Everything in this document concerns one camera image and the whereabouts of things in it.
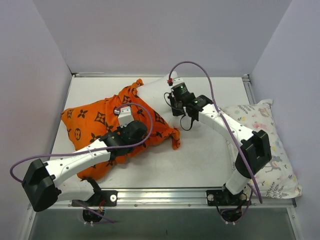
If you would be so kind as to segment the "orange black-patterned pillowcase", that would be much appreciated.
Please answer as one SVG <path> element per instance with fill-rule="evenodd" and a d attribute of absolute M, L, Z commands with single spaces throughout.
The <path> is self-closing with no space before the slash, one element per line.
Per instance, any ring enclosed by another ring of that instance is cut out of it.
<path fill-rule="evenodd" d="M 170 127 L 156 110 L 138 96 L 138 92 L 143 85 L 143 80 L 138 79 L 131 85 L 124 87 L 117 95 L 91 104 L 68 108 L 61 113 L 61 120 L 66 126 L 68 138 L 77 151 L 105 134 L 117 130 L 120 124 L 114 110 L 122 104 L 134 103 L 131 107 L 133 118 L 141 121 L 147 127 L 153 126 L 150 137 L 143 144 L 136 146 L 133 152 L 118 156 L 111 161 L 95 164 L 77 173 L 80 179 L 92 178 L 98 181 L 114 165 L 123 164 L 128 157 L 132 158 L 143 152 L 147 147 L 157 146 L 168 138 L 171 139 L 174 150 L 181 146 L 180 131 L 177 128 Z"/>

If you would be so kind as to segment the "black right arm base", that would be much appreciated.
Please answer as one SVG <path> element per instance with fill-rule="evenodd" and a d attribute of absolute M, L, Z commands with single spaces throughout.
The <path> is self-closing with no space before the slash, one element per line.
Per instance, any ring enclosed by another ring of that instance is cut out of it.
<path fill-rule="evenodd" d="M 212 207 L 239 207 L 248 202 L 249 198 L 241 191 L 233 195 L 228 190 L 209 189 L 206 191 L 207 205 Z"/>

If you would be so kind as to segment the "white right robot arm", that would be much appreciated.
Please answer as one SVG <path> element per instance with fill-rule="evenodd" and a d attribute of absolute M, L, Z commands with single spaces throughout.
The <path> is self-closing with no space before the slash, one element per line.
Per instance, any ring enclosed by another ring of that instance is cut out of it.
<path fill-rule="evenodd" d="M 196 97 L 183 81 L 168 85 L 171 87 L 168 99 L 173 115 L 187 114 L 192 121 L 212 128 L 237 148 L 235 170 L 221 193 L 226 204 L 234 204 L 249 181 L 272 159 L 268 134 L 264 130 L 254 131 L 240 124 L 205 95 Z"/>

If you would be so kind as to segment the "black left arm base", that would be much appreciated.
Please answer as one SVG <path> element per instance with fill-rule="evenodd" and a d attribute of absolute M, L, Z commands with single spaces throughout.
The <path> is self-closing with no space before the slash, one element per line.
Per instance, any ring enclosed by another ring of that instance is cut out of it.
<path fill-rule="evenodd" d="M 88 200 L 72 200 L 71 205 L 73 207 L 80 207 L 82 205 L 86 207 L 115 207 L 118 200 L 118 191 L 116 190 L 102 190 L 101 192 L 95 192 Z"/>

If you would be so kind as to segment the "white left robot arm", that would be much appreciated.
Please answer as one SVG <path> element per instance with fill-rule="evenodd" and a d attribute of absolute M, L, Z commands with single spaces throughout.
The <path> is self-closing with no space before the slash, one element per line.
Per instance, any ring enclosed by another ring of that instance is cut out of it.
<path fill-rule="evenodd" d="M 32 161 L 22 180 L 22 187 L 35 212 L 56 202 L 71 200 L 73 206 L 97 206 L 107 197 L 96 180 L 86 176 L 74 182 L 72 177 L 99 163 L 113 163 L 117 157 L 131 153 L 147 135 L 147 126 L 134 120 L 125 127 L 108 132 L 88 146 L 59 159 Z"/>

